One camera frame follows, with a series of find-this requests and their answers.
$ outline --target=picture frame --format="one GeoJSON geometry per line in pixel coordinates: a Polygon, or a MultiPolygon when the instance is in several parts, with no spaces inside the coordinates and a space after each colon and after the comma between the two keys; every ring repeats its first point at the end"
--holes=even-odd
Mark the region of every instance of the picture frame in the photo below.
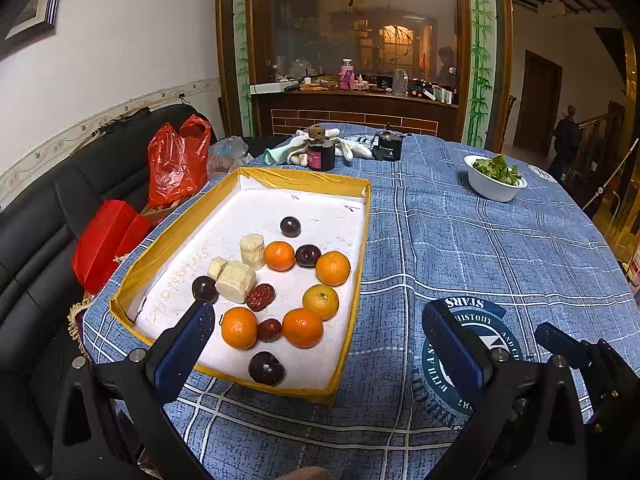
{"type": "Polygon", "coordinates": [[[29,0],[0,43],[0,55],[6,56],[27,43],[55,30],[59,0],[29,0]]]}

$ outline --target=glass partition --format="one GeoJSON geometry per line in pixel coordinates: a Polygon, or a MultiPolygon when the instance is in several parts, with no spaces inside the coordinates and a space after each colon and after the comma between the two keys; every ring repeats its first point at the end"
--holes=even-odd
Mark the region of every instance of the glass partition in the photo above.
{"type": "Polygon", "coordinates": [[[354,72],[458,88],[456,0],[271,0],[273,75],[354,72]]]}

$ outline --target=pink thermos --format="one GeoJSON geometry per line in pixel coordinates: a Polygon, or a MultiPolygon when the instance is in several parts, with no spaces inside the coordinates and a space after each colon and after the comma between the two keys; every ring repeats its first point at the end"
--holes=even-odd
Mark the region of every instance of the pink thermos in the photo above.
{"type": "Polygon", "coordinates": [[[340,90],[353,90],[355,88],[356,76],[353,73],[351,59],[343,59],[340,69],[340,90]]]}

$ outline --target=cardboard tray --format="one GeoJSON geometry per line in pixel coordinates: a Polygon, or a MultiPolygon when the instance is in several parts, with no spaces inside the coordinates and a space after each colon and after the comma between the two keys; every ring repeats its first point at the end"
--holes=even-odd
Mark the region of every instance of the cardboard tray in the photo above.
{"type": "MultiPolygon", "coordinates": [[[[281,336],[239,351],[223,342],[216,327],[196,365],[203,373],[265,392],[328,400],[340,382],[358,311],[370,197],[369,180],[239,168],[193,203],[140,255],[111,298],[110,311],[140,341],[151,344],[191,305],[191,283],[206,273],[214,257],[240,260],[239,240],[245,234],[261,234],[265,245],[284,240],[294,249],[312,243],[323,253],[340,251],[350,260],[351,274],[346,283],[335,287],[340,308],[324,322],[318,345],[298,349],[281,336]],[[302,232],[296,238],[280,232],[285,216],[300,220],[302,232]],[[265,350],[286,369],[278,386],[255,383],[248,375],[251,357],[265,350]]],[[[256,313],[258,322],[270,317],[282,321],[286,312],[301,306],[304,291],[320,283],[314,269],[297,265],[286,272],[265,266],[256,274],[257,283],[270,283],[276,290],[273,303],[256,313]]],[[[214,306],[216,323],[235,306],[220,296],[214,306]]]]}

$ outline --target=tablecloth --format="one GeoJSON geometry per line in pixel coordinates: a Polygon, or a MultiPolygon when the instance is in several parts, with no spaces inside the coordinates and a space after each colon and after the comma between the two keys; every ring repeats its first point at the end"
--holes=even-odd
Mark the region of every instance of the tablecloth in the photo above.
{"type": "MultiPolygon", "coordinates": [[[[579,340],[607,339],[638,370],[640,314],[591,221],[524,163],[526,189],[509,203],[484,199],[468,182],[470,153],[492,155],[414,135],[404,138],[397,162],[337,158],[332,173],[372,186],[360,307],[337,396],[330,406],[311,404],[193,372],[165,410],[214,478],[273,479],[307,465],[337,479],[424,478],[470,413],[424,345],[421,313],[433,298],[459,298],[450,300],[456,317],[518,358],[549,357],[533,336],[548,320],[579,340]]],[[[88,309],[84,344],[97,363],[144,347],[109,313],[108,300],[134,259],[189,205],[147,237],[88,309]]],[[[574,377],[588,416],[584,384],[574,377]]]]}

